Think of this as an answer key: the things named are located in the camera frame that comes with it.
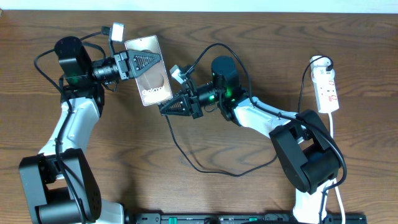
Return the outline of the Galaxy smartphone with brown screen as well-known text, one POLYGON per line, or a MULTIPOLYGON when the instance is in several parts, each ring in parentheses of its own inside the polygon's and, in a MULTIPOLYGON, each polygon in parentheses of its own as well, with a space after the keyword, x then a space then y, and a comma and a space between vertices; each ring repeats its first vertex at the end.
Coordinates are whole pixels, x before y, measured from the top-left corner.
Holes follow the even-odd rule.
POLYGON ((126 50, 136 50, 160 54, 161 61, 135 78, 139 94, 144 106, 154 105, 173 98, 164 59, 156 35, 127 40, 126 50))

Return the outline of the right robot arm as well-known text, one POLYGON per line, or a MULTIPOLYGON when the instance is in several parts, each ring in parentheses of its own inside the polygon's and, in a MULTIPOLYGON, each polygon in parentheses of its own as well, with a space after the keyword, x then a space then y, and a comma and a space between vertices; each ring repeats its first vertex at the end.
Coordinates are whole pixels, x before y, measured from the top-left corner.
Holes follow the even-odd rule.
POLYGON ((294 218, 301 223, 325 223, 328 191, 336 189, 338 171, 346 178, 346 163, 319 115, 306 110, 279 110, 253 97, 240 81, 231 57, 220 56, 211 63, 212 81, 196 86, 192 66, 172 67, 171 76, 182 89, 164 105, 164 116, 199 118, 202 109, 215 103, 227 121, 251 128, 269 138, 284 174, 296 189, 294 218))

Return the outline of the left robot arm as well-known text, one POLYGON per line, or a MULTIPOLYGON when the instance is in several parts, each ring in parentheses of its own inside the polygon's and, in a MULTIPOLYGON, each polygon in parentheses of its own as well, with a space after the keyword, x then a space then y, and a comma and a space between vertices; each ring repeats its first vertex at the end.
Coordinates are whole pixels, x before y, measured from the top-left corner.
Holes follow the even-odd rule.
POLYGON ((65 37, 53 48, 63 75, 55 84, 62 113, 47 144, 25 157, 19 173, 33 223, 134 223, 124 205, 102 198, 85 157, 110 83, 143 76, 163 62, 156 36, 125 43, 125 50, 93 61, 85 38, 65 37))

